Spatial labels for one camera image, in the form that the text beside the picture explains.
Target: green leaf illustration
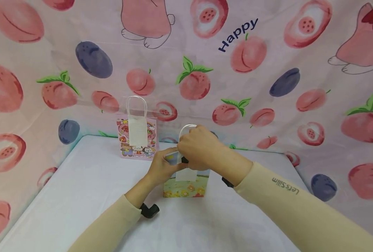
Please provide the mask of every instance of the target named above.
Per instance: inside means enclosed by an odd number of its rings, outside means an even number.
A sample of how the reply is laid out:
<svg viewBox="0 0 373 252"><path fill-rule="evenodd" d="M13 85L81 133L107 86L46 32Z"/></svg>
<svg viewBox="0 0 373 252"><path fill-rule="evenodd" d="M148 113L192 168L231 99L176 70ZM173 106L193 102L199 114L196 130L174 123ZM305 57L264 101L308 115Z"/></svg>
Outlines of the green leaf illustration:
<svg viewBox="0 0 373 252"><path fill-rule="evenodd" d="M190 61L188 58L184 56L184 58L182 59L182 64L184 65L185 70L187 70L188 72L192 72L192 69L193 69L192 61Z"/></svg>

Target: colorful gift bag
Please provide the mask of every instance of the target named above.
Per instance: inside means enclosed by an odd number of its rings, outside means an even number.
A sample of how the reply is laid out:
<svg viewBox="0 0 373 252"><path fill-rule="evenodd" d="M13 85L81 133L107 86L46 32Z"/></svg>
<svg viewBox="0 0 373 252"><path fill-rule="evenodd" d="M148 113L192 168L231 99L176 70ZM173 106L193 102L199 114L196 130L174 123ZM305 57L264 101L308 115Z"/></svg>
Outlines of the colorful gift bag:
<svg viewBox="0 0 373 252"><path fill-rule="evenodd" d="M129 112L131 97L140 98L145 105L145 115L134 116ZM147 103L140 96L129 96L126 101L128 114L117 115L118 139L121 144L121 157L124 159L152 160L159 142L157 137L157 122L147 118Z"/></svg>

